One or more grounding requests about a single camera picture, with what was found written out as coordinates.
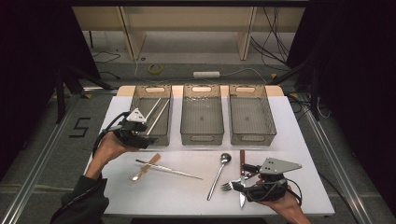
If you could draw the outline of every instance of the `metal spoon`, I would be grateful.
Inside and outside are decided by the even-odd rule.
[[[218,179],[219,179],[219,176],[220,176],[222,168],[229,161],[231,161],[231,155],[230,154],[228,154],[228,153],[221,154],[221,157],[220,157],[221,167],[219,169],[218,175],[216,176],[215,182],[213,182],[212,188],[210,189],[209,194],[207,195],[206,199],[208,201],[210,201],[210,198],[212,198],[213,190],[215,189],[216,183],[218,182]]]

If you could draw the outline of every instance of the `gray floor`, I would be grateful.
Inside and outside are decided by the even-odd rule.
[[[264,37],[263,34],[255,34],[257,39],[263,40]],[[106,51],[120,55],[118,59],[110,63],[100,62],[106,62],[118,56],[101,53],[94,57],[98,62],[99,71],[111,72],[120,77],[120,79],[116,79],[109,73],[102,73],[103,81],[113,86],[148,84],[147,80],[150,80],[150,83],[170,84],[198,81],[258,83],[262,82],[262,78],[255,71],[260,73],[267,81],[271,80],[272,74],[281,76],[284,73],[284,71],[264,66],[261,55],[252,48],[249,50],[247,60],[240,61],[234,40],[235,34],[150,33],[137,62],[129,59],[122,34],[93,32],[93,38],[92,54]],[[282,35],[286,46],[290,45],[292,38],[293,34]],[[277,52],[274,40],[269,43],[268,49]],[[285,68],[274,60],[267,59],[265,62],[277,68]],[[163,65],[163,72],[156,77],[147,71],[148,67],[154,63]],[[220,71],[224,75],[241,69],[247,70],[214,80],[191,79],[194,71]],[[282,83],[283,91],[293,91],[294,81],[295,78],[292,78]],[[81,80],[81,83],[85,87],[94,87],[90,82],[84,80]],[[114,93],[91,91],[77,101],[55,150],[50,155],[33,193],[22,210],[18,223],[49,223],[51,215],[60,205],[61,196],[74,187],[78,176],[83,173],[91,154],[93,140],[100,131],[100,126],[113,95]],[[299,109],[297,104],[291,105],[294,110]],[[26,149],[21,151],[6,177],[2,180],[0,185],[0,216],[6,213],[13,198],[19,192],[19,188],[35,166],[35,161],[46,146],[55,126],[56,106],[56,99],[51,99],[37,124],[34,134],[30,136]],[[308,121],[307,115],[303,113],[296,113],[296,118],[314,163],[318,171],[340,189],[341,186],[313,131],[312,125]],[[82,130],[74,129],[78,118],[90,118],[80,122],[80,126],[89,129],[83,138],[70,138],[70,135],[82,134]],[[320,124],[329,137],[354,188],[362,198],[373,223],[396,223],[394,216],[361,168],[359,161],[353,157],[337,121],[330,116],[328,119],[322,118]],[[313,223],[355,223],[353,216],[335,190],[326,181],[323,180],[322,182],[334,206],[335,215],[331,217],[311,217],[311,221]],[[266,220],[268,223],[285,223],[280,217],[267,217]],[[104,217],[104,221],[105,223],[131,223],[131,219],[128,217]]]

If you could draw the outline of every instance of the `human hand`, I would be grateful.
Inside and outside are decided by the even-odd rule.
[[[262,205],[270,207],[272,210],[277,212],[280,216],[285,218],[289,223],[295,224],[309,224],[311,223],[305,216],[303,210],[297,202],[297,199],[286,191],[285,196],[273,202],[257,202]]]
[[[125,152],[134,152],[138,150],[139,148],[137,147],[125,146],[113,132],[109,132],[102,138],[85,176],[97,179],[105,165],[110,161],[115,160]]]

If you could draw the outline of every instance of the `white table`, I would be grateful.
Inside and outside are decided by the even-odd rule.
[[[103,128],[119,113],[128,111],[132,97],[113,97],[106,114]],[[168,147],[149,147],[139,152],[125,153],[111,161],[103,171],[107,178],[105,196],[110,205],[105,214],[130,217],[265,217],[275,212],[258,203],[239,207],[239,192],[223,192],[219,186],[239,174],[239,149],[246,150],[246,163],[262,165],[266,157],[300,163],[303,168],[285,173],[302,189],[303,210],[308,216],[330,216],[334,214],[329,197],[323,188],[317,169],[309,154],[300,128],[292,113],[287,97],[269,97],[277,135],[269,147],[241,147],[230,144],[228,99],[222,97],[224,137],[221,146],[183,146],[181,144],[180,121],[182,98],[175,97],[172,112],[171,137]],[[161,154],[157,164],[171,167],[204,180],[174,175],[150,168],[136,182],[129,176],[142,167],[136,159],[149,161],[157,152]],[[233,159],[219,177],[219,182],[210,201],[206,196],[220,168],[219,157],[228,152]],[[254,184],[257,177],[250,179],[247,186]],[[297,188],[290,183],[293,190]]]

